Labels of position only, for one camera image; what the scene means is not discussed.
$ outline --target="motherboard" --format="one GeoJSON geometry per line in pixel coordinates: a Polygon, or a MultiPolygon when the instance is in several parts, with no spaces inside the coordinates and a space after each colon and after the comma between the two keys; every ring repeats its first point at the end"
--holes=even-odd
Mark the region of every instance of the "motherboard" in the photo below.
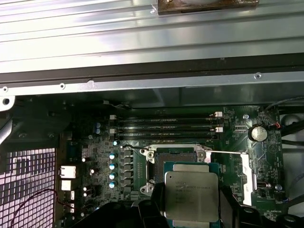
{"type": "Polygon", "coordinates": [[[67,159],[77,163],[75,207],[85,213],[74,220],[111,201],[130,207],[150,198],[166,162],[217,163],[219,186],[274,220],[286,197],[273,120],[279,123],[278,110],[265,114],[260,106],[117,109],[78,120],[81,133],[69,142],[67,159]]]}

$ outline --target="ventilation grille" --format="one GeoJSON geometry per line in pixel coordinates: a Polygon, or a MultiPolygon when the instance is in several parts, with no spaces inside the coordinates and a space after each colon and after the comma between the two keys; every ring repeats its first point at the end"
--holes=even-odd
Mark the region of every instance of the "ventilation grille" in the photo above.
{"type": "MultiPolygon", "coordinates": [[[[10,152],[6,172],[0,173],[0,227],[9,228],[13,213],[39,190],[55,189],[55,149],[10,152]]],[[[54,193],[31,199],[19,211],[14,228],[51,228],[54,193]]]]}

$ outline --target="red wire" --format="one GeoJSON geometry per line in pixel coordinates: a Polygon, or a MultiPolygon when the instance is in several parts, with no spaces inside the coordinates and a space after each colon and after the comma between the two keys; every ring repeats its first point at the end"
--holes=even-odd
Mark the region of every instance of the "red wire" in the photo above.
{"type": "Polygon", "coordinates": [[[276,122],[276,127],[277,128],[281,128],[281,124],[279,124],[278,122],[276,122]]]}
{"type": "Polygon", "coordinates": [[[27,202],[29,202],[31,199],[33,199],[33,198],[35,198],[36,196],[40,195],[41,193],[44,193],[44,192],[47,192],[47,191],[52,191],[52,192],[55,194],[55,201],[56,201],[57,203],[59,203],[59,204],[62,205],[62,206],[67,206],[68,208],[74,209],[74,208],[71,207],[70,205],[68,205],[68,204],[66,204],[66,203],[63,203],[63,202],[60,202],[60,201],[58,200],[58,193],[57,193],[56,190],[54,190],[54,189],[43,189],[43,190],[41,190],[41,191],[36,192],[34,195],[30,196],[29,198],[27,198],[24,202],[22,202],[22,203],[20,204],[19,208],[18,208],[18,209],[14,212],[14,214],[13,214],[13,218],[12,218],[12,220],[11,220],[11,222],[10,222],[10,228],[13,228],[13,227],[14,227],[14,220],[15,220],[15,218],[16,218],[18,212],[20,211],[20,209],[21,209],[27,202]]]}

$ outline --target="screw hole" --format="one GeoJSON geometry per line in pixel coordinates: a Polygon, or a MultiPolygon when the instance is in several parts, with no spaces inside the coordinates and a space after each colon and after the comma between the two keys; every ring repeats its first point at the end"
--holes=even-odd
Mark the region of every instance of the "screw hole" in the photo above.
{"type": "Polygon", "coordinates": [[[10,103],[9,99],[7,99],[7,98],[3,99],[3,104],[4,105],[8,105],[9,103],[10,103]]]}

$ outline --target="black cable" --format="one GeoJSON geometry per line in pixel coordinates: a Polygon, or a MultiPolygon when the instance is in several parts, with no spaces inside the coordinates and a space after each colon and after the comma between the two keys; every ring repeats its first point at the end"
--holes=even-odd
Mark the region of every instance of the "black cable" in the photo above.
{"type": "Polygon", "coordinates": [[[301,173],[296,178],[293,179],[293,181],[290,183],[288,189],[287,189],[287,195],[289,195],[291,188],[293,188],[297,182],[299,182],[301,179],[304,178],[304,173],[301,173]]]}
{"type": "Polygon", "coordinates": [[[280,105],[280,104],[285,103],[285,102],[299,100],[299,99],[304,99],[304,96],[296,96],[296,97],[292,97],[292,98],[288,98],[288,99],[285,99],[285,100],[274,102],[274,103],[270,104],[269,106],[267,106],[264,111],[267,111],[267,110],[269,110],[270,108],[272,108],[276,105],[280,105]]]}
{"type": "Polygon", "coordinates": [[[292,123],[288,126],[285,126],[281,130],[281,136],[284,137],[284,136],[289,135],[289,134],[297,133],[301,130],[304,130],[304,120],[292,123]]]}
{"type": "Polygon", "coordinates": [[[288,209],[294,205],[297,205],[297,204],[300,204],[300,203],[303,203],[304,202],[304,194],[303,195],[300,195],[294,199],[292,199],[291,201],[283,204],[283,214],[288,214],[288,209]]]}
{"type": "Polygon", "coordinates": [[[290,140],[282,140],[282,144],[292,145],[292,146],[304,146],[304,142],[290,141],[290,140]]]}
{"type": "Polygon", "coordinates": [[[126,144],[126,145],[120,146],[121,149],[126,148],[126,147],[131,147],[132,149],[139,149],[139,150],[143,149],[143,147],[140,147],[140,146],[132,146],[132,145],[130,145],[130,144],[126,144]]]}
{"type": "Polygon", "coordinates": [[[29,202],[31,199],[35,198],[36,196],[42,194],[42,193],[45,193],[45,192],[48,192],[48,191],[52,191],[54,194],[55,194],[55,202],[61,204],[62,206],[66,206],[68,208],[71,208],[71,209],[74,209],[73,207],[71,207],[70,205],[66,204],[66,203],[63,203],[61,201],[58,200],[58,193],[56,190],[54,189],[43,189],[43,190],[40,190],[36,193],[34,193],[33,195],[31,195],[30,197],[28,197],[26,200],[24,200],[22,203],[20,203],[19,207],[17,210],[14,211],[14,214],[13,214],[13,218],[12,220],[10,221],[10,228],[13,228],[14,227],[14,221],[15,221],[15,218],[16,216],[18,215],[18,212],[21,210],[21,208],[24,207],[24,205],[29,202]]]}

